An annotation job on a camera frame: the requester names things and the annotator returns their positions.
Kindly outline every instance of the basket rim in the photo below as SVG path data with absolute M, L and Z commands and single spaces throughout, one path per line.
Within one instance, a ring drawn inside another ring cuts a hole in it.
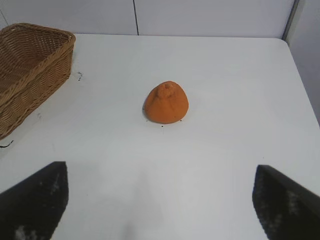
M 32 30 L 40 30 L 44 32 L 54 33 L 54 34 L 64 34 L 68 37 L 68 40 L 62 44 L 61 47 L 57 48 L 55 52 L 48 55 L 44 60 L 40 61 L 37 66 L 33 69 L 30 69 L 24 76 L 20 77 L 14 84 L 5 89 L 3 92 L 0 92 L 0 106 L 8 102 L 12 96 L 16 93 L 20 92 L 26 85 L 32 81 L 39 73 L 45 70 L 53 61 L 58 59 L 63 53 L 65 53 L 72 45 L 74 45 L 76 41 L 76 36 L 65 30 L 60 30 L 57 28 L 51 28 L 46 26 L 35 25 L 31 23 L 14 23 L 10 26 L 7 26 L 0 30 L 0 38 L 3 34 L 8 31 L 12 31 L 12 29 L 16 27 L 22 27 L 26 29 Z

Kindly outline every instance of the table surface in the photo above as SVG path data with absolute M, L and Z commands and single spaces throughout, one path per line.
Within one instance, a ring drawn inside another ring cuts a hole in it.
M 0 192 L 66 161 L 53 240 L 266 240 L 258 164 L 320 195 L 320 131 L 288 45 L 272 38 L 76 35 L 70 79 L 0 149 Z M 182 121 L 147 121 L 164 81 Z

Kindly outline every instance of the small debris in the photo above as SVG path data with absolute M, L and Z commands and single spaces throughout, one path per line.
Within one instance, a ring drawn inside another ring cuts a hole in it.
M 9 147 L 13 142 L 14 142 L 14 141 L 12 140 L 8 145 L 6 145 L 6 146 L 0 146 L 0 149 L 5 149 L 5 148 Z
M 84 74 L 83 74 L 82 72 L 79 72 L 79 71 L 77 72 L 77 74 L 80 74 L 80 77 L 79 77 L 79 79 L 78 79 L 78 82 L 79 82 L 79 81 L 81 80 L 81 78 L 83 77 Z

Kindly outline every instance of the wicker basket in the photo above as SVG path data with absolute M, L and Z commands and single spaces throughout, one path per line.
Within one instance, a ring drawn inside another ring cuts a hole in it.
M 0 139 L 70 76 L 75 36 L 18 23 L 0 31 Z

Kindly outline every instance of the white wall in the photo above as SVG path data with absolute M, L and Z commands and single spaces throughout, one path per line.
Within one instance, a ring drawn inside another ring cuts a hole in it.
M 141 35 L 276 38 L 283 34 L 293 1 L 135 0 Z M 133 0 L 0 0 L 0 10 L 9 24 L 137 34 Z
M 135 0 L 141 35 L 281 38 L 294 0 Z
M 303 0 L 287 39 L 320 123 L 320 0 Z
M 133 0 L 0 0 L 9 24 L 28 22 L 76 33 L 136 35 Z
M 6 20 L 0 11 L 0 29 L 3 29 L 6 26 L 7 26 Z

